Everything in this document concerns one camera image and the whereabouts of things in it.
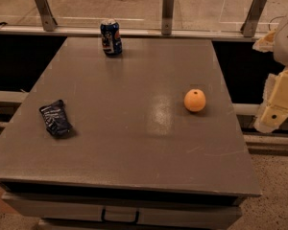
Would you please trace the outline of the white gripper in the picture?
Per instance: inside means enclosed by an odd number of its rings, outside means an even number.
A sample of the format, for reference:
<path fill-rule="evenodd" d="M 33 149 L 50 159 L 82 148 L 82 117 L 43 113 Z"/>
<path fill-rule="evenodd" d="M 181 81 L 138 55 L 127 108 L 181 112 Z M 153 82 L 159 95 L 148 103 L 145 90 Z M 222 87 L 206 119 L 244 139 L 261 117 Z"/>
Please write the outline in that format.
<path fill-rule="evenodd" d="M 276 31 L 271 30 L 256 40 L 252 48 L 262 53 L 274 51 L 275 61 L 288 66 L 288 13 Z M 253 126 L 259 132 L 270 133 L 288 118 L 288 67 L 278 75 L 268 75 L 262 98 Z"/>

